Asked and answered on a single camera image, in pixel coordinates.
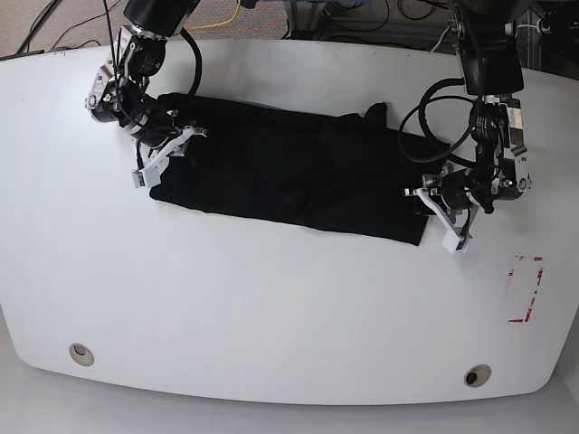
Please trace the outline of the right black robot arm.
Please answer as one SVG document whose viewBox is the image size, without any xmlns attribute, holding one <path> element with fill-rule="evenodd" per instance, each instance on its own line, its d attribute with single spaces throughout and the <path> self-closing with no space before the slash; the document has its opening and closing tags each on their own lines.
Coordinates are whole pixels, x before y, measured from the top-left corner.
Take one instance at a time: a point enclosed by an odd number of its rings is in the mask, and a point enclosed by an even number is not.
<svg viewBox="0 0 579 434">
<path fill-rule="evenodd" d="M 147 95 L 150 78 L 166 58 L 168 39 L 181 35 L 193 51 L 195 75 L 187 92 L 193 97 L 202 77 L 202 54 L 185 22 L 196 1 L 129 1 L 124 9 L 128 25 L 110 34 L 110 55 L 96 74 L 85 106 L 101 122 L 117 122 L 136 139 L 137 188 L 161 184 L 161 174 L 172 156 L 183 156 L 192 137 L 207 136 L 204 127 L 182 124 L 178 110 Z"/>
</svg>

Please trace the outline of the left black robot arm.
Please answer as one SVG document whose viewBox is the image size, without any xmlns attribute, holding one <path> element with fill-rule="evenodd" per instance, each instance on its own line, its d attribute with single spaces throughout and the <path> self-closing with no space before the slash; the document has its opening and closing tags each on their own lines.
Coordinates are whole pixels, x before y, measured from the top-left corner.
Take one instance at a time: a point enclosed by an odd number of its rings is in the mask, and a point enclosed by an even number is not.
<svg viewBox="0 0 579 434">
<path fill-rule="evenodd" d="M 403 156 L 414 163 L 441 164 L 438 174 L 422 175 L 421 187 L 404 193 L 419 199 L 442 222 L 446 230 L 442 244 L 450 253 L 468 249 L 478 211 L 492 214 L 496 201 L 514 201 L 531 185 L 522 110 L 514 96 L 524 88 L 517 53 L 517 10 L 516 5 L 448 3 L 462 75 L 431 85 L 411 111 L 433 154 L 416 156 L 403 142 L 398 144 Z M 450 144 L 430 130 L 426 109 L 441 100 L 440 90 L 459 86 L 466 90 L 465 100 L 472 108 L 466 131 Z"/>
</svg>

